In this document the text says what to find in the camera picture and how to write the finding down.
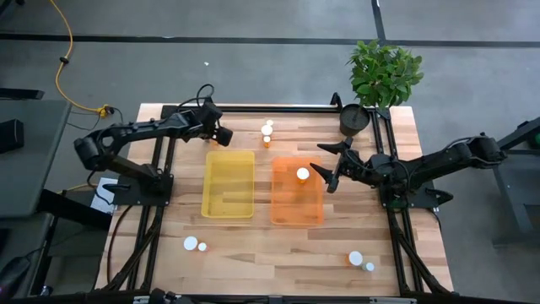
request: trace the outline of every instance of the translucent plastic bin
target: translucent plastic bin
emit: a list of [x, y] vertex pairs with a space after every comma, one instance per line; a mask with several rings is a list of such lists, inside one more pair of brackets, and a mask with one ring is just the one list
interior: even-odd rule
[[[310, 163], [319, 157], [276, 157], [272, 165], [272, 222], [276, 225], [319, 225], [322, 210], [322, 179]], [[296, 172], [304, 167], [310, 177], [300, 183]]]
[[211, 151], [206, 156], [201, 214], [215, 219], [253, 216], [255, 154]]

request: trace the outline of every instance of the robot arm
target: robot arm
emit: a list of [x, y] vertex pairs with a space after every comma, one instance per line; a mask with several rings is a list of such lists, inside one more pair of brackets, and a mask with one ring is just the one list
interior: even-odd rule
[[88, 170], [111, 170], [123, 176], [152, 181], [158, 178], [157, 169], [118, 156], [124, 145], [138, 140], [170, 137], [181, 138], [185, 142], [191, 138], [212, 139], [227, 146], [233, 132], [216, 126], [222, 115], [222, 111], [213, 102], [205, 101], [197, 112], [188, 110], [173, 113], [161, 120], [112, 125], [78, 138], [74, 145], [79, 159]]
[[485, 135], [462, 138], [447, 145], [443, 150], [414, 160], [398, 160], [389, 155], [372, 155], [363, 162], [358, 151], [351, 149], [352, 138], [339, 144], [318, 144], [333, 154], [341, 154], [334, 172], [311, 164], [328, 184], [327, 191], [334, 193], [339, 177], [372, 187], [389, 186], [397, 195], [416, 190], [425, 182], [451, 174], [468, 167], [488, 169], [506, 158], [493, 138]]

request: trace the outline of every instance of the yellow cable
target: yellow cable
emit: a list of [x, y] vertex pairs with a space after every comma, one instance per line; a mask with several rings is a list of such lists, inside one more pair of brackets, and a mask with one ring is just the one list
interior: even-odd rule
[[66, 189], [66, 191], [77, 190], [77, 189], [80, 189], [82, 187], [98, 187], [98, 186], [95, 185], [95, 184], [91, 184], [91, 185], [89, 185], [89, 184], [81, 184], [81, 185], [77, 185], [75, 187], [70, 187], [69, 189]]
[[[67, 53], [66, 55], [64, 56], [64, 58], [66, 58], [67, 60], [69, 60], [69, 56], [71, 55], [71, 51], [73, 49], [73, 33], [71, 31], [71, 27], [69, 26], [69, 23], [68, 23], [68, 20], [66, 19], [66, 17], [64, 16], [64, 14], [62, 13], [62, 10], [57, 6], [57, 4], [54, 2], [54, 0], [49, 0], [52, 4], [52, 6], [54, 6], [54, 8], [57, 10], [57, 12], [60, 14], [60, 17], [62, 17], [62, 19], [64, 20], [64, 24], [66, 25], [66, 28], [67, 28], [67, 32], [69, 34], [69, 49], [67, 49]], [[82, 110], [86, 110], [86, 111], [93, 111], [95, 112], [96, 114], [102, 116], [102, 117], [106, 117], [107, 114], [109, 114], [105, 108], [107, 107], [107, 105], [103, 105], [102, 107], [100, 108], [89, 108], [87, 106], [82, 106], [80, 104], [78, 104], [77, 102], [75, 102], [74, 100], [72, 100], [71, 98], [69, 98], [62, 90], [62, 88], [60, 87], [60, 74], [62, 73], [62, 70], [64, 69], [64, 66], [66, 65], [66, 63], [64, 62], [60, 62], [60, 66], [58, 67], [58, 71], [57, 71], [57, 76], [55, 77], [55, 83], [57, 85], [57, 89], [58, 89], [58, 92], [60, 93], [60, 95], [67, 101], [71, 102], [72, 105], [76, 106], [77, 108], [79, 109], [82, 109]]]

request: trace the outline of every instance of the orange bin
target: orange bin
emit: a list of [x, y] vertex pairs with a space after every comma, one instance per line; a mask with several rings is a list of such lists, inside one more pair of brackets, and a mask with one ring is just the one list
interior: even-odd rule
[[[272, 222], [276, 225], [322, 224], [322, 179], [310, 163], [319, 157], [276, 157], [272, 163]], [[310, 177], [300, 183], [296, 172], [306, 168]]]

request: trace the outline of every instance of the white bottle cap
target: white bottle cap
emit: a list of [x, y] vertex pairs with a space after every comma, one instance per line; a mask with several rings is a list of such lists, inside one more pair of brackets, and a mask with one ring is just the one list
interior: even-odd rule
[[373, 263], [365, 263], [364, 265], [362, 265], [362, 269], [371, 272], [375, 270], [375, 265]]
[[199, 248], [199, 251], [206, 251], [206, 248], [207, 248], [206, 243], [200, 243], [198, 248]]
[[197, 248], [197, 238], [195, 236], [188, 236], [186, 237], [186, 240], [184, 240], [184, 248], [186, 250], [193, 250]]
[[299, 168], [296, 172], [296, 176], [300, 180], [306, 180], [308, 177], [310, 177], [310, 171], [305, 168]]
[[264, 135], [264, 136], [270, 136], [270, 135], [272, 135], [273, 128], [272, 128], [272, 126], [264, 125], [261, 128], [261, 132], [262, 132], [262, 135]]
[[354, 266], [360, 266], [362, 264], [362, 253], [360, 252], [351, 252], [348, 254], [348, 261]]

